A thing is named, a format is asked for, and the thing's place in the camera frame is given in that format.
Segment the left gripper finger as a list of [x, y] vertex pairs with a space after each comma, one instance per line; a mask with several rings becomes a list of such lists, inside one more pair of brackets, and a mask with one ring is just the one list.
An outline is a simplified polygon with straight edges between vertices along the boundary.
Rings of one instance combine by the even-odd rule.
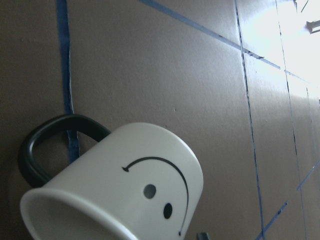
[[196, 234], [197, 240], [209, 240], [209, 234], [207, 232], [198, 232]]

